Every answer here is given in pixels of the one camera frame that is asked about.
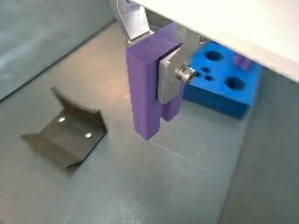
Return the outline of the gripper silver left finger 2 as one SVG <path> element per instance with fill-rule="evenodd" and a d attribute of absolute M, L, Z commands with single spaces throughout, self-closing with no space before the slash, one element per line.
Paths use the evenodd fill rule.
<path fill-rule="evenodd" d="M 153 34 L 145 8 L 133 0 L 109 0 L 109 4 L 124 35 L 125 47 L 130 47 Z"/>

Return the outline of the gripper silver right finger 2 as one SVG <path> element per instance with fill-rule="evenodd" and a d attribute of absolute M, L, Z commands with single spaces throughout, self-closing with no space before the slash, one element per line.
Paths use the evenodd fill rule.
<path fill-rule="evenodd" d="M 192 55 L 209 43 L 209 40 L 182 25 L 174 26 L 176 47 L 158 61 L 157 100 L 165 104 L 180 92 L 180 85 L 194 77 L 190 68 Z"/>

